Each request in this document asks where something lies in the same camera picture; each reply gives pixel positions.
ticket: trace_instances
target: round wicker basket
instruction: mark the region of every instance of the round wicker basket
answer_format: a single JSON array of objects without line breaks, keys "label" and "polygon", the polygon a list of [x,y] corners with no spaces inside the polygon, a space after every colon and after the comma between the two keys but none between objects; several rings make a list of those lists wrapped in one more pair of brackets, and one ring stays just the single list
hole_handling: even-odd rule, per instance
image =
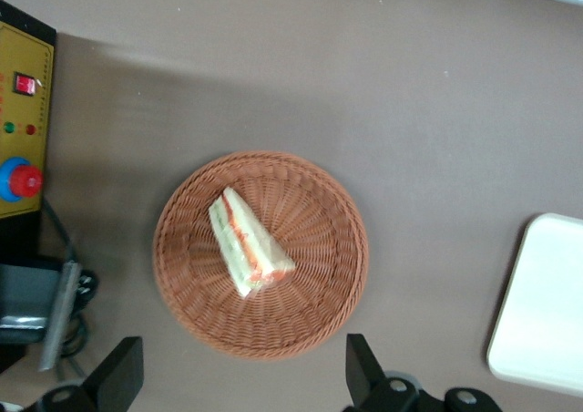
[{"label": "round wicker basket", "polygon": [[[296,262],[292,278],[242,299],[220,256],[208,208],[231,186]],[[364,288],[368,243],[346,190],[291,154],[237,152],[188,177],[162,212],[153,243],[164,300],[204,343],[274,360],[314,348],[352,313]]]}]

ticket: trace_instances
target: black cable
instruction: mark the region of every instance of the black cable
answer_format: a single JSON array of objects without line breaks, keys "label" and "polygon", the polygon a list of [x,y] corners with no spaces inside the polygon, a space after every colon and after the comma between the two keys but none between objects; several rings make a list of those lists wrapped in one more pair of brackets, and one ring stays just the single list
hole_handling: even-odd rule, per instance
[{"label": "black cable", "polygon": [[50,218],[53,225],[55,225],[56,231],[59,233],[61,239],[65,243],[66,262],[76,262],[77,253],[75,252],[75,247],[73,246],[73,243],[71,242],[71,239],[69,238],[69,235],[66,232],[65,226],[63,225],[61,220],[58,219],[55,210],[53,210],[53,207],[51,207],[51,204],[46,200],[46,198],[43,198],[43,209],[45,210],[46,215]]},{"label": "black cable", "polygon": [[86,378],[87,374],[85,374],[85,371],[83,371],[83,368],[81,368],[81,366],[79,365],[79,363],[77,362],[77,360],[73,357],[70,356],[66,359],[68,361],[68,363],[71,365],[71,367],[73,368],[73,370],[75,371],[75,373],[81,377],[81,378]]},{"label": "black cable", "polygon": [[83,351],[85,345],[87,345],[87,340],[89,339],[89,331],[87,330],[87,323],[82,314],[75,314],[71,318],[71,323],[75,330],[70,332],[65,340],[63,341],[61,347],[61,357],[72,357],[78,355]]}]

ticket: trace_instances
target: red switch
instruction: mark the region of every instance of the red switch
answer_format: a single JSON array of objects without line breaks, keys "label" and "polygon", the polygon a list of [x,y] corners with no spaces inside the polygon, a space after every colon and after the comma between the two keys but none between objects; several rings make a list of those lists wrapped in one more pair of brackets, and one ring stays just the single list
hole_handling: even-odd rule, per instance
[{"label": "red switch", "polygon": [[36,93],[36,81],[33,77],[15,73],[15,93],[33,96]]},{"label": "red switch", "polygon": [[10,190],[16,196],[32,198],[43,187],[43,173],[35,166],[16,166],[8,181]]}]

